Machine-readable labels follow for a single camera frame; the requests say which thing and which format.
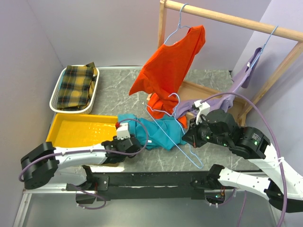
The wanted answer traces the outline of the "teal t shirt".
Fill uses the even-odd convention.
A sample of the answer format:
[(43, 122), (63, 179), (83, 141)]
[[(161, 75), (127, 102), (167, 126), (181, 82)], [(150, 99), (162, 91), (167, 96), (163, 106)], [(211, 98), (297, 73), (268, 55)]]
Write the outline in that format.
[[(149, 121), (145, 118), (138, 118), (134, 114), (118, 115), (118, 121), (122, 121), (124, 119), (127, 119), (127, 122), (129, 124), (129, 132), (135, 135), (142, 146), (146, 143), (146, 138), (149, 138), (148, 144), (146, 146), (147, 150), (156, 148), (171, 150), (175, 146), (154, 121)], [(178, 145), (186, 144), (186, 142), (182, 140), (183, 132), (173, 117), (164, 116), (163, 118), (157, 119), (156, 121), (175, 141), (175, 143)]]

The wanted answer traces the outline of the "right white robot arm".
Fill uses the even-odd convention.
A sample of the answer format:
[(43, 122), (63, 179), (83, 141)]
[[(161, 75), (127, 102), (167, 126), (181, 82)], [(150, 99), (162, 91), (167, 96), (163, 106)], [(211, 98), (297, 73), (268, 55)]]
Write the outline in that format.
[(214, 164), (203, 180), (194, 182), (202, 189), (214, 190), (221, 186), (234, 187), (259, 195), (278, 210), (282, 210), (287, 198), (286, 212), (303, 210), (303, 177), (289, 164), (278, 158), (270, 140), (257, 128), (241, 127), (230, 113), (214, 110), (200, 123), (190, 120), (183, 141), (199, 148), (212, 143), (229, 149), (256, 165), (267, 176), (256, 177)]

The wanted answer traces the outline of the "blue wire hanger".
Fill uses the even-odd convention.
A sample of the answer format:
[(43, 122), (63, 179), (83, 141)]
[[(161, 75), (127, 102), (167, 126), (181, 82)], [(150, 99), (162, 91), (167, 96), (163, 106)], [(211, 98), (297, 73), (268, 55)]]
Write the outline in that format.
[[(177, 94), (177, 93), (171, 93), (170, 95), (169, 95), (169, 97), (171, 97), (171, 96), (176, 96), (177, 97), (177, 99), (178, 99), (178, 103), (176, 104), (176, 106), (173, 108), (173, 112), (172, 112), (172, 114), (169, 114), (168, 112), (166, 112), (166, 111), (163, 111), (163, 110), (157, 110), (157, 109), (152, 109), (152, 107), (151, 106), (149, 106), (148, 104), (144, 104), (147, 108), (149, 108), (152, 112), (159, 112), (159, 113), (165, 113), (167, 116), (169, 116), (169, 117), (173, 117), (174, 118), (174, 120), (175, 120), (175, 122), (179, 125), (179, 127), (180, 127), (180, 129), (181, 129), (181, 131), (183, 132), (183, 134), (185, 134), (185, 131), (184, 131), (184, 129), (183, 129), (183, 126), (181, 125), (181, 123), (177, 120), (177, 118), (176, 118), (176, 109), (178, 108), (178, 106), (179, 106), (179, 104), (180, 104), (180, 97), (179, 97), (179, 95)], [(147, 113), (148, 113), (148, 115), (153, 119), (153, 121), (156, 123), (156, 125), (162, 130), (162, 132), (166, 135), (166, 137), (178, 148), (178, 150), (183, 154), (183, 155), (185, 155), (185, 157), (195, 166), (195, 167), (197, 167), (198, 169), (202, 169), (203, 167), (204, 167), (204, 164), (202, 163), (202, 161), (201, 161), (201, 159), (197, 156), (197, 154), (195, 154), (195, 153), (193, 153), (192, 151), (191, 151), (191, 146), (188, 144), (188, 147), (189, 147), (189, 152), (190, 152), (190, 154), (191, 155), (193, 155), (198, 161), (199, 161), (199, 163), (200, 163), (200, 166), (199, 165), (197, 165), (191, 158), (190, 158), (190, 156), (188, 156), (187, 154), (186, 154), (186, 152), (185, 151), (183, 151), (179, 146), (178, 146), (178, 144), (177, 143), (175, 143), (175, 141), (166, 133), (166, 131), (157, 123), (157, 121), (154, 119), (154, 117), (148, 112), (148, 111), (146, 111)]]

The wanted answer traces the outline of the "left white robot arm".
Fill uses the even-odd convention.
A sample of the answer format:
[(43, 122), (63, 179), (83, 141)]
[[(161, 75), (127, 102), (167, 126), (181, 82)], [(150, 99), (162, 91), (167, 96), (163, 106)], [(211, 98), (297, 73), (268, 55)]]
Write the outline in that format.
[(48, 184), (57, 172), (79, 167), (81, 170), (76, 174), (79, 175), (78, 179), (68, 176), (66, 183), (89, 190), (94, 185), (94, 178), (87, 165), (124, 162), (127, 157), (141, 153), (147, 144), (141, 145), (134, 134), (126, 139), (114, 136), (112, 141), (106, 140), (87, 147), (62, 148), (54, 147), (51, 142), (43, 142), (21, 158), (22, 170), (18, 180), (24, 183), (27, 190), (37, 189)]

